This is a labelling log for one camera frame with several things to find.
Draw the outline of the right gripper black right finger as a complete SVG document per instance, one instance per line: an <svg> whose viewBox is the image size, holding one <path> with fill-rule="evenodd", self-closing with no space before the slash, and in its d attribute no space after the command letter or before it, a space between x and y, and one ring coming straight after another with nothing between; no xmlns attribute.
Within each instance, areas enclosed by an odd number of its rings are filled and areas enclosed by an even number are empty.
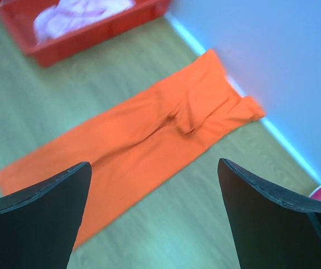
<svg viewBox="0 0 321 269"><path fill-rule="evenodd" d="M241 268L321 268L321 201L225 158L218 178Z"/></svg>

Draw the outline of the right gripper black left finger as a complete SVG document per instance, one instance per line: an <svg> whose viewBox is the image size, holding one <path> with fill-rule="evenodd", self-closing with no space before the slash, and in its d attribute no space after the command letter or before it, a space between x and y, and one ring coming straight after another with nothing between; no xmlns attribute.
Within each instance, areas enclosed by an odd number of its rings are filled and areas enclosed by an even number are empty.
<svg viewBox="0 0 321 269"><path fill-rule="evenodd" d="M81 162L0 198L0 268L67 267L91 175Z"/></svg>

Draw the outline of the orange t shirt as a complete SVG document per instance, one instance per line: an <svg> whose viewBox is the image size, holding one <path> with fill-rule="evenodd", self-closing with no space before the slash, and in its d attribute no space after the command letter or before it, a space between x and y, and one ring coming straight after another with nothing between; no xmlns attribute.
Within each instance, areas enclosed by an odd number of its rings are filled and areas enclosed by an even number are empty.
<svg viewBox="0 0 321 269"><path fill-rule="evenodd" d="M0 170L7 195L79 162L92 179L79 247L221 138L265 116L226 79L213 50L150 88L78 125Z"/></svg>

